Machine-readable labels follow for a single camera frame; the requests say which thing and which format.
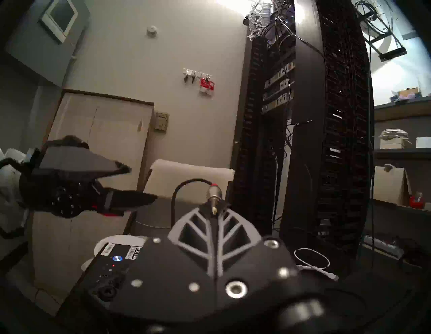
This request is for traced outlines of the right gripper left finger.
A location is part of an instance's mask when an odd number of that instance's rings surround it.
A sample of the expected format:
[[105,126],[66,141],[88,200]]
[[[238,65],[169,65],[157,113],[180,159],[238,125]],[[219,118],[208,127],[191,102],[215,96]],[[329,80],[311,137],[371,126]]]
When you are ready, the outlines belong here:
[[171,228],[168,240],[185,252],[209,277],[216,277],[216,241],[210,216],[196,207]]

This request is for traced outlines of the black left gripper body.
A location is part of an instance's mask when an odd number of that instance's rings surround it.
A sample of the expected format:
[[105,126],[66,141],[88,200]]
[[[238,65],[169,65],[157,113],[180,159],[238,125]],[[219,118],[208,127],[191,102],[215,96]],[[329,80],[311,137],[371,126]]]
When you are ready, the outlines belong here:
[[57,173],[32,175],[19,168],[19,205],[34,212],[47,212],[61,218],[74,218],[82,212],[103,215],[105,191],[98,181],[104,172],[84,173],[75,179],[62,179]]

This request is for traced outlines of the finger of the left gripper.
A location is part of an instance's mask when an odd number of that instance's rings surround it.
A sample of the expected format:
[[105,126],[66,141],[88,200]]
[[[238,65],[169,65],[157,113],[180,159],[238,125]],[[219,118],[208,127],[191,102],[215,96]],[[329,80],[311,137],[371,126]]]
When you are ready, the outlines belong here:
[[121,191],[105,188],[96,197],[95,211],[108,217],[120,217],[126,212],[136,211],[138,208],[152,204],[158,197],[140,191]]
[[87,182],[130,172],[130,167],[83,147],[52,146],[47,148],[39,166],[32,170],[31,176]]

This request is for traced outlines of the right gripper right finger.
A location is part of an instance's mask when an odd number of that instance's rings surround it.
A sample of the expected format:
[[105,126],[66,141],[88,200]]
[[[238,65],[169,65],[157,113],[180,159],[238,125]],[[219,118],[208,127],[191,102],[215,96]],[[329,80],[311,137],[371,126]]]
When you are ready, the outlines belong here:
[[222,277],[262,241],[262,236],[251,222],[233,211],[227,202],[219,202],[216,208],[215,274],[216,277]]

